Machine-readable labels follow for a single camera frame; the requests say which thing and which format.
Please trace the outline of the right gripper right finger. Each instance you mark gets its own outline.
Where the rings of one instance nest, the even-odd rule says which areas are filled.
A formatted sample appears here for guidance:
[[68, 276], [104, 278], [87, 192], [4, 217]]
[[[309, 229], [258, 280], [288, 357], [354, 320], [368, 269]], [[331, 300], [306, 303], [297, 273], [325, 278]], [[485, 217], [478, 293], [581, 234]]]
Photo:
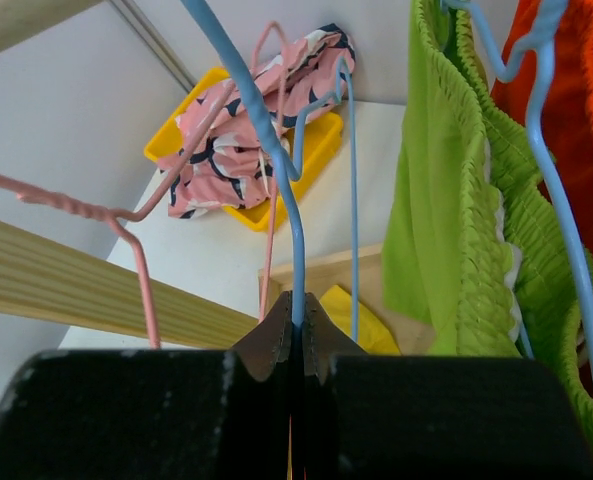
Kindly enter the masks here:
[[592, 479], [559, 380], [522, 358], [369, 355], [313, 296], [302, 327], [309, 479]]

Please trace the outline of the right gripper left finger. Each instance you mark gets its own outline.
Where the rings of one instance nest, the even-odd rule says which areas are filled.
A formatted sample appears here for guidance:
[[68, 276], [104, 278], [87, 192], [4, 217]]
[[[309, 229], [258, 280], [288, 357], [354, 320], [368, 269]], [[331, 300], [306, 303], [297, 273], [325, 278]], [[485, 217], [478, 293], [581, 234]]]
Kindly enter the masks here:
[[292, 297], [227, 350], [50, 350], [0, 400], [0, 479], [284, 479]]

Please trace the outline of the yellow shorts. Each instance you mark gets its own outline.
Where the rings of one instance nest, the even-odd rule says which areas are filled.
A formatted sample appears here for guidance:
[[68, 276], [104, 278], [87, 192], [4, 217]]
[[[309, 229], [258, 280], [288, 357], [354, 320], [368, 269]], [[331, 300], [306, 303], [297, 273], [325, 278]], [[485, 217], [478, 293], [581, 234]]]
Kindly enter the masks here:
[[[353, 336], [352, 295], [341, 286], [330, 287], [319, 299], [334, 325], [349, 337]], [[361, 302], [358, 303], [357, 344], [369, 354], [400, 355], [401, 351], [388, 327]]]

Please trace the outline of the lime green shorts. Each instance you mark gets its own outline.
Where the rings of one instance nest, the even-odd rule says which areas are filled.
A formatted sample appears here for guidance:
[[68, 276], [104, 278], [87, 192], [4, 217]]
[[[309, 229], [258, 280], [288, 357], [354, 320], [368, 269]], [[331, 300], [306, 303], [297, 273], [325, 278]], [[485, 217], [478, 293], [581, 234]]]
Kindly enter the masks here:
[[593, 380], [567, 250], [526, 125], [497, 108], [472, 19], [410, 5], [409, 98], [382, 268], [385, 305], [434, 356], [515, 357], [526, 337], [593, 450]]

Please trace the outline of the pink patterned shorts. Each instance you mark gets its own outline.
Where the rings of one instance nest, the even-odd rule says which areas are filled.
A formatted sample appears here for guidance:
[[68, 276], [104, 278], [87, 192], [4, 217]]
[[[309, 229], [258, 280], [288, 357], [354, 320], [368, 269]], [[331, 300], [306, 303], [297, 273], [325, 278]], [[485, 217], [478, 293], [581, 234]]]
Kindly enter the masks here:
[[[324, 25], [290, 45], [254, 73], [272, 116], [284, 136], [296, 126], [303, 108], [336, 86], [336, 63], [350, 70], [355, 51], [336, 24]], [[240, 93], [234, 90], [169, 188], [168, 214], [190, 219], [222, 207], [251, 209], [270, 198], [273, 166], [249, 120]]]

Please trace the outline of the pink wire hanger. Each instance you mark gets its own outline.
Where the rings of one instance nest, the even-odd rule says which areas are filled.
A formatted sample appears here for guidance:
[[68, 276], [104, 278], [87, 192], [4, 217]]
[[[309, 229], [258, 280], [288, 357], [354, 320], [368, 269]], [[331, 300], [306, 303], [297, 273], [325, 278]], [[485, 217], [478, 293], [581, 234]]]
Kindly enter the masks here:
[[183, 146], [183, 154], [177, 157], [177, 163], [168, 173], [165, 181], [160, 184], [143, 207], [137, 211], [118, 208], [110, 209], [102, 205], [85, 203], [66, 194], [45, 190], [35, 185], [0, 175], [0, 188], [15, 193], [20, 201], [29, 204], [47, 205], [71, 215], [103, 222], [130, 245], [137, 267], [148, 340], [150, 346], [154, 349], [161, 347], [161, 338], [145, 252], [138, 238], [126, 230], [119, 221], [124, 219], [130, 222], [140, 222], [147, 218], [154, 207], [161, 201], [172, 181], [186, 164], [187, 159], [195, 152], [199, 142], [206, 136], [209, 128], [235, 88], [234, 82], [230, 81], [224, 92], [212, 104], [209, 113], [204, 117], [202, 123], [194, 129], [192, 136]]

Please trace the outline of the blue hanger of green shorts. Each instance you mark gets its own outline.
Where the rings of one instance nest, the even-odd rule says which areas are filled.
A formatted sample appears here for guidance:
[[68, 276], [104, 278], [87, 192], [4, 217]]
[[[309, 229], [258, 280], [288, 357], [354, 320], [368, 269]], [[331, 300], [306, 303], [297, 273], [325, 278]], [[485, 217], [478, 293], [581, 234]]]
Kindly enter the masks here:
[[582, 314], [585, 342], [588, 347], [593, 380], [593, 284], [572, 209], [557, 168], [546, 146], [541, 126], [542, 109], [554, 78], [554, 36], [567, 6], [566, 1], [541, 2], [531, 30], [517, 40], [509, 60], [504, 62], [494, 42], [485, 16], [475, 3], [471, 1], [442, 1], [440, 3], [443, 12], [460, 9], [470, 14], [471, 19], [479, 29], [485, 51], [498, 80], [503, 82], [513, 80], [518, 74], [524, 56], [528, 51], [533, 51], [537, 56], [536, 76], [526, 111], [527, 140], [549, 191], [567, 250]]

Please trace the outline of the orange shorts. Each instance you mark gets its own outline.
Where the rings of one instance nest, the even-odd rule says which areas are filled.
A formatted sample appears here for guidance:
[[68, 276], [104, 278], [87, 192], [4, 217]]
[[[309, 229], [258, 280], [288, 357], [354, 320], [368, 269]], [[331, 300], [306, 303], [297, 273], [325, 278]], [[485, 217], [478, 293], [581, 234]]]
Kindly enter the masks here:
[[593, 1], [569, 3], [555, 35], [555, 54], [543, 136], [593, 256]]

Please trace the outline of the blue hanger of yellow shorts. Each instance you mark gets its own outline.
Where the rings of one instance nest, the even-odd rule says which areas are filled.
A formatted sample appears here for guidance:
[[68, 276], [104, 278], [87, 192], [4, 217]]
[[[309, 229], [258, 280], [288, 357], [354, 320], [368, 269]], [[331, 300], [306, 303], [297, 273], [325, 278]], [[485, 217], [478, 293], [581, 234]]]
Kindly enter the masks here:
[[294, 135], [295, 158], [291, 159], [280, 143], [279, 136], [271, 123], [271, 115], [247, 65], [210, 6], [205, 1], [185, 1], [183, 6], [219, 54], [230, 78], [239, 89], [242, 103], [247, 109], [262, 149], [270, 154], [273, 161], [275, 182], [286, 207], [291, 227], [293, 245], [291, 321], [293, 329], [300, 331], [305, 320], [305, 238], [291, 183], [298, 181], [302, 175], [304, 129], [307, 117], [326, 104], [340, 103], [343, 98], [343, 86], [347, 87], [349, 94], [350, 132], [355, 132], [353, 84], [349, 67], [346, 60], [341, 57], [335, 67], [335, 87], [299, 112]]

